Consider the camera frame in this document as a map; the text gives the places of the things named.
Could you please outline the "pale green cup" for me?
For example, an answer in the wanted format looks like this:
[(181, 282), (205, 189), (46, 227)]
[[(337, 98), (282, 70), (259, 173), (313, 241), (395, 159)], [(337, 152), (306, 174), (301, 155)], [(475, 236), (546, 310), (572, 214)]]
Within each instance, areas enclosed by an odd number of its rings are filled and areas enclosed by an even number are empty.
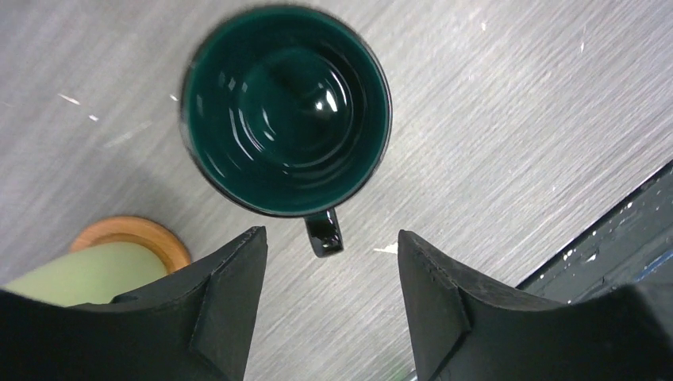
[(106, 304), (165, 275), (164, 264), (149, 249), (113, 242), (61, 256), (2, 289), (57, 306)]

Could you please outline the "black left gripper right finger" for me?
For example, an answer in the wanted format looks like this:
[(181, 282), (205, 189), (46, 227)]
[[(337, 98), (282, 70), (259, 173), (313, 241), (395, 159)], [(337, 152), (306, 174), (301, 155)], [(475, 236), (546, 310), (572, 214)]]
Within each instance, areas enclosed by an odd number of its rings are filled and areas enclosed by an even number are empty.
[(510, 287), (398, 234), (420, 380), (669, 380), (672, 287), (635, 283), (563, 304)]

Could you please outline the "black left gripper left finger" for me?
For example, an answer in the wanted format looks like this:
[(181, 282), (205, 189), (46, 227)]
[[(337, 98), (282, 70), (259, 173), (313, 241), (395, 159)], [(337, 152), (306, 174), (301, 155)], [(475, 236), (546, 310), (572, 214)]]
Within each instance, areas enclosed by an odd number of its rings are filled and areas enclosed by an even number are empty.
[(106, 304), (1, 293), (4, 380), (241, 380), (267, 265), (254, 226), (212, 254)]

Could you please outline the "light wooden coaster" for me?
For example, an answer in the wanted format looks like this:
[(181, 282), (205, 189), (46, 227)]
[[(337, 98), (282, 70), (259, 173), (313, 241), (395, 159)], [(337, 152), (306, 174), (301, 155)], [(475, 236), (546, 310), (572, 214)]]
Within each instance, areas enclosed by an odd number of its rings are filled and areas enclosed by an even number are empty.
[(168, 274), (192, 263), (186, 246), (172, 231), (136, 216), (107, 217), (88, 225), (73, 240), (69, 252), (118, 242), (134, 243), (148, 249), (159, 258)]

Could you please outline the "dark green cup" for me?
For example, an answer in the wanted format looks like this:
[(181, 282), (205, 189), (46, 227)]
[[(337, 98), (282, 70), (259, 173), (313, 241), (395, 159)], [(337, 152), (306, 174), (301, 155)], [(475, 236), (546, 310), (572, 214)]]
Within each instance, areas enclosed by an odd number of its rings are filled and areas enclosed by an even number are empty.
[(179, 100), (183, 145), (206, 181), (256, 214), (303, 219), (320, 258), (344, 250), (336, 208), (375, 174), (392, 121), (371, 47), (299, 4), (219, 22), (194, 50)]

